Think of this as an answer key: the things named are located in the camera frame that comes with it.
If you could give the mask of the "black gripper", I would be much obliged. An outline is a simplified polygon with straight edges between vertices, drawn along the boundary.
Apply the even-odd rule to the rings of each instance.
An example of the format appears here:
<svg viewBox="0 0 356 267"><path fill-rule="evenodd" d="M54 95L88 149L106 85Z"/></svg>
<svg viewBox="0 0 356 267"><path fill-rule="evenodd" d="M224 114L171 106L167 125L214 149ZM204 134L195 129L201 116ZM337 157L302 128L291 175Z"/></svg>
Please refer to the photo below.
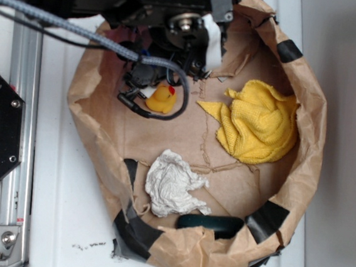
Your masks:
<svg viewBox="0 0 356 267"><path fill-rule="evenodd" d="M227 29L240 0L108 0L111 28L147 31L148 55L171 60L195 79L222 63Z"/></svg>

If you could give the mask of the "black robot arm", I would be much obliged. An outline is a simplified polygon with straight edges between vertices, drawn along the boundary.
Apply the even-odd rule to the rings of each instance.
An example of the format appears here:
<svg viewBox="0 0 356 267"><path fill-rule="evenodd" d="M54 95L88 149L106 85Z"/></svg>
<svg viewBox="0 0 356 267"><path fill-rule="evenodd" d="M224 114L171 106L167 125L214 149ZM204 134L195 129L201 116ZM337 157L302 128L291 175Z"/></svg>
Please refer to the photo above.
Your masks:
<svg viewBox="0 0 356 267"><path fill-rule="evenodd" d="M111 28L146 27L144 55L175 62L204 79L221 66L227 29L240 0L21 0L61 18L101 15Z"/></svg>

